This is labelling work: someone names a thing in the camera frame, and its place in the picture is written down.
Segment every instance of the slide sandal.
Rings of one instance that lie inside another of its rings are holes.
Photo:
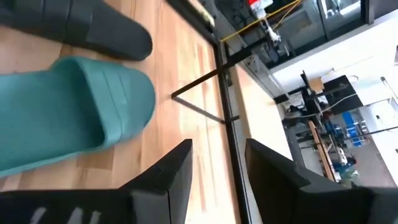
[[[152,39],[102,0],[0,0],[0,24],[126,60],[144,60]]]
[[[148,77],[115,63],[65,57],[49,70],[0,75],[0,176],[131,139],[154,107]]]

